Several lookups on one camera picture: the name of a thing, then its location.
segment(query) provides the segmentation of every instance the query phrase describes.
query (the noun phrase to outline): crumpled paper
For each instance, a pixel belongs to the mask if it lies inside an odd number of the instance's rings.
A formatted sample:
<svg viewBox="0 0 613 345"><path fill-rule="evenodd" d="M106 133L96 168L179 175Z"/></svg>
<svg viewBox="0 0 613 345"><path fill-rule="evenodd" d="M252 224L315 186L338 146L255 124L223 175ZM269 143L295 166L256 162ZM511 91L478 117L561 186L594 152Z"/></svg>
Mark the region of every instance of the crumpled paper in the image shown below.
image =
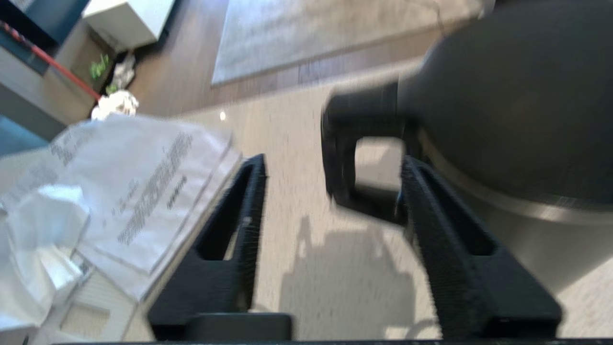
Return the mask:
<svg viewBox="0 0 613 345"><path fill-rule="evenodd" d="M126 90L120 90L100 98L98 105L91 111L91 119L105 120L114 112L134 116L138 108L136 97Z"/></svg>
<svg viewBox="0 0 613 345"><path fill-rule="evenodd" d="M0 223L0 331L39 327L82 276L70 260L89 219L80 187L46 185Z"/></svg>
<svg viewBox="0 0 613 345"><path fill-rule="evenodd" d="M113 71L113 80L111 85L117 87L117 90L125 90L132 79L134 79L134 65L136 64L136 57L132 54L128 54L126 58L115 65Z"/></svg>

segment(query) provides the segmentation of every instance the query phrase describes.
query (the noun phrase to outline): floor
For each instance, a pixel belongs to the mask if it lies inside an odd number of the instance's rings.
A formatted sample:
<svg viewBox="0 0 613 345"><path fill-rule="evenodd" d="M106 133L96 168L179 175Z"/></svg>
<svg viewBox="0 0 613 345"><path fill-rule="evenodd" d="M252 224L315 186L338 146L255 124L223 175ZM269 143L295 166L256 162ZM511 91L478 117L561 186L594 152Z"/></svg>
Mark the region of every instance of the floor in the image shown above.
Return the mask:
<svg viewBox="0 0 613 345"><path fill-rule="evenodd" d="M212 87L229 0L177 1L166 41L142 54L129 87L140 101L142 114L177 115L407 60L423 55L441 38L441 31L449 33L465 24L413 33Z"/></svg>

